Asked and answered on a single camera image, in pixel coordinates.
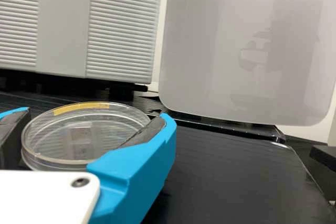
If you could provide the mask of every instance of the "screw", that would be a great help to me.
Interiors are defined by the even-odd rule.
[[[82,187],[87,185],[90,182],[87,178],[77,178],[75,181],[71,183],[72,187]]]

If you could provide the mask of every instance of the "clear petri dish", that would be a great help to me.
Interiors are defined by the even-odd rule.
[[[84,102],[49,110],[22,132],[22,158],[33,170],[86,170],[150,122],[142,111],[113,102]]]

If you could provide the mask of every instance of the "blue clamp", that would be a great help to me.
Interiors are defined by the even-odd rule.
[[[100,197],[90,223],[140,223],[174,163],[176,123],[161,114],[165,126],[146,143],[112,150],[87,165],[100,180]]]

